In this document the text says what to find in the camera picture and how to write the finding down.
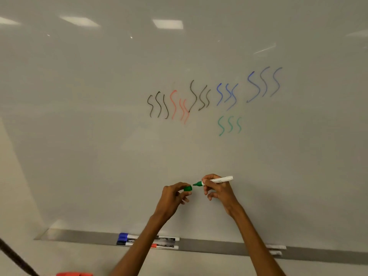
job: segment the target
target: green marker cap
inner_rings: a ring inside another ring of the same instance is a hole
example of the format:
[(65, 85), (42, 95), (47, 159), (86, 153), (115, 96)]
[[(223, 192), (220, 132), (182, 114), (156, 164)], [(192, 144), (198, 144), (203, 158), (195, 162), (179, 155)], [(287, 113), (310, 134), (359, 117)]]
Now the green marker cap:
[(193, 184), (193, 186), (200, 186), (200, 187), (202, 187), (202, 181), (198, 181), (197, 183)]
[(191, 190), (193, 190), (192, 186), (186, 186), (184, 189), (184, 192), (189, 192)]

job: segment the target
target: person's right hand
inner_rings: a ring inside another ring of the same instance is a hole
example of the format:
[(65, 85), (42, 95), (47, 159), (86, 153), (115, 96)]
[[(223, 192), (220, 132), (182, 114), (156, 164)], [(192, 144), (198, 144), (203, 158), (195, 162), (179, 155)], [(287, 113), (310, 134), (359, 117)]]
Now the person's right hand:
[(209, 174), (202, 178), (202, 182), (203, 184), (205, 184), (205, 186), (203, 187), (205, 195), (207, 195), (207, 198), (209, 200), (212, 200), (212, 198), (218, 198), (222, 202), (226, 213), (233, 217), (234, 211), (242, 209), (242, 206), (236, 199), (230, 183), (223, 182), (217, 184), (213, 183), (210, 180), (216, 178), (221, 178), (221, 176), (218, 176), (216, 174)]

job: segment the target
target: person's left hand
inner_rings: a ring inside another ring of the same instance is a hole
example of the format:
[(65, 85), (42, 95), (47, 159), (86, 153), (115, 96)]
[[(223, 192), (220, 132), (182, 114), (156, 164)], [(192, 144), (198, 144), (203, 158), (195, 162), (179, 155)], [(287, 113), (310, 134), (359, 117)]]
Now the person's left hand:
[(179, 204), (189, 202), (187, 196), (191, 195), (192, 192), (179, 193), (180, 190), (183, 190), (187, 186), (190, 186), (190, 184), (179, 182), (171, 186), (163, 187), (162, 195), (154, 214), (162, 217), (165, 222), (168, 221), (176, 212)]

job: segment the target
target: red object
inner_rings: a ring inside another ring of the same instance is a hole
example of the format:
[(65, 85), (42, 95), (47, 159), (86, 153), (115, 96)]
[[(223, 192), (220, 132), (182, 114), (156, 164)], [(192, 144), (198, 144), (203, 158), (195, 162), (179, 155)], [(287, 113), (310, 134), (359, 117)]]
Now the red object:
[(56, 276), (93, 276), (92, 273), (82, 273), (82, 272), (62, 272), (56, 274)]

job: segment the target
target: wall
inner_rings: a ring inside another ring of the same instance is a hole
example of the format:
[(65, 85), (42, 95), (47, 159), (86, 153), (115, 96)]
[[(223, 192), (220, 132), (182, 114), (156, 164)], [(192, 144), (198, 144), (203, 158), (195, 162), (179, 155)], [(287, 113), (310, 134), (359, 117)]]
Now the wall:
[[(33, 241), (46, 230), (24, 174), (0, 120), (0, 236), (40, 275), (62, 271), (107, 275), (126, 252), (115, 246)], [(368, 266), (279, 260), (287, 275), (360, 276)], [(255, 275), (249, 257), (152, 250), (140, 275)], [(0, 254), (0, 275), (25, 275)]]

